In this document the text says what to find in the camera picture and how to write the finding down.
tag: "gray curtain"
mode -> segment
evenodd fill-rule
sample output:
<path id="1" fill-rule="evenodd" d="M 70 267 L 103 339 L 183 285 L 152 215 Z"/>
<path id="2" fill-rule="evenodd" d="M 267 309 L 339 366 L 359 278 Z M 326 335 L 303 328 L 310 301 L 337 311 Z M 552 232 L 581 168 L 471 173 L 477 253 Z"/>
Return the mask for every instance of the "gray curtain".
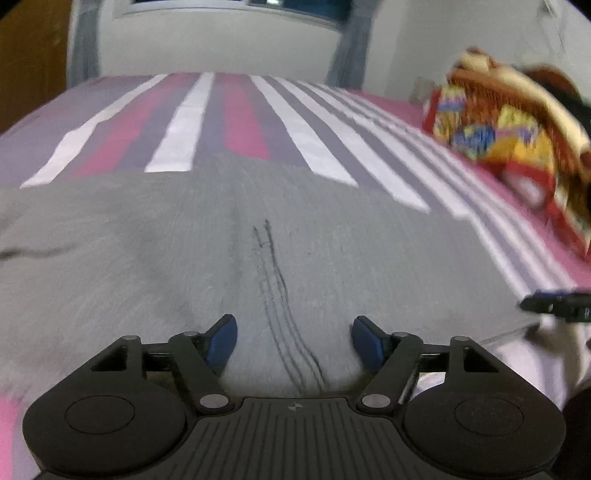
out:
<path id="1" fill-rule="evenodd" d="M 343 27 L 339 46 L 333 57 L 327 85 L 361 90 L 372 18 L 382 0 L 353 0 L 349 20 Z"/>
<path id="2" fill-rule="evenodd" d="M 102 0 L 80 0 L 78 25 L 67 70 L 68 88 L 99 76 L 98 26 Z"/>

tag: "gray towel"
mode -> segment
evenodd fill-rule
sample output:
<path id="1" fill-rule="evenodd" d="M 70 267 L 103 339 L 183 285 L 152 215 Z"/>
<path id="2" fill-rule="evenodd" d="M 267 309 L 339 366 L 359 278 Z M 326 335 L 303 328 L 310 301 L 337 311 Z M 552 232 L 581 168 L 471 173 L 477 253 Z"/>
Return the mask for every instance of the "gray towel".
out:
<path id="1" fill-rule="evenodd" d="M 122 335 L 164 342 L 224 313 L 234 395 L 354 388 L 360 314 L 434 343 L 531 323 L 468 223 L 228 155 L 1 191 L 0 252 L 0 391 L 26 401 Z"/>

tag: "white wall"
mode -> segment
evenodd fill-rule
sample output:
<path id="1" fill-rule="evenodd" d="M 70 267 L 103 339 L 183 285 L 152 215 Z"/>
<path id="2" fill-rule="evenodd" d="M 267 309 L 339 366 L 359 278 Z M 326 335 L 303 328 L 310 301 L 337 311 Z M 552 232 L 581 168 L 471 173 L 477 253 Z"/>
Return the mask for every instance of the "white wall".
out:
<path id="1" fill-rule="evenodd" d="M 591 98 L 591 22 L 566 0 L 554 1 L 559 22 L 566 20 L 566 47 L 574 68 L 551 18 L 536 18 L 540 0 L 413 0 L 398 37 L 386 96 L 408 98 L 417 76 L 443 82 L 459 53 L 478 46 L 508 63 L 554 64 Z M 549 53 L 548 42 L 556 55 Z"/>
<path id="2" fill-rule="evenodd" d="M 339 41 L 329 27 L 251 10 L 175 9 L 99 23 L 102 74 L 231 72 L 324 81 Z"/>
<path id="3" fill-rule="evenodd" d="M 415 0 L 382 0 L 372 26 L 364 91 L 386 96 L 392 59 L 411 1 Z"/>

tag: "window frame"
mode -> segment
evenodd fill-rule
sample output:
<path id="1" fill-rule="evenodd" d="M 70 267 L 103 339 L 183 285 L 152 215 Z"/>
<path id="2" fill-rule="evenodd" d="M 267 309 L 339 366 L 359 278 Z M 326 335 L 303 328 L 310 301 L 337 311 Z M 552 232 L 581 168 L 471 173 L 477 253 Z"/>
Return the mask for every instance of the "window frame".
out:
<path id="1" fill-rule="evenodd" d="M 127 15 L 154 11 L 175 11 L 184 9 L 187 11 L 224 11 L 238 10 L 251 11 L 270 15 L 280 15 L 293 20 L 305 22 L 319 27 L 339 30 L 341 24 L 328 18 L 274 7 L 272 5 L 250 4 L 249 0 L 161 0 L 153 2 L 135 3 L 135 0 L 115 0 L 113 6 L 113 18 L 123 18 Z"/>

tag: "wooden door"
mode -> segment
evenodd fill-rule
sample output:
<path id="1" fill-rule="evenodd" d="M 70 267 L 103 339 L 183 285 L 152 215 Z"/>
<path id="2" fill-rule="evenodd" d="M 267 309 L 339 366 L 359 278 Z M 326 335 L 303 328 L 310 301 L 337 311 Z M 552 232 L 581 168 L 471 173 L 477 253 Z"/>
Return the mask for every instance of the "wooden door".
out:
<path id="1" fill-rule="evenodd" d="M 0 133 L 66 90 L 71 6 L 21 0 L 0 19 Z"/>

